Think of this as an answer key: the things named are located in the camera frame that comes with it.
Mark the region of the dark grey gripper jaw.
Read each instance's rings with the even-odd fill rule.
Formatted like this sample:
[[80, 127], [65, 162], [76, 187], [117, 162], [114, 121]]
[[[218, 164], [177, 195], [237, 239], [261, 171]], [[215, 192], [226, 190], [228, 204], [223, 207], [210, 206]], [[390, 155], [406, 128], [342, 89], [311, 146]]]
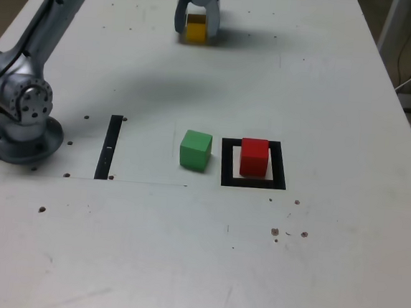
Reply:
[[182, 34], [186, 24], [186, 9], [191, 0], [178, 0], [176, 5], [176, 12], [174, 15], [175, 31]]

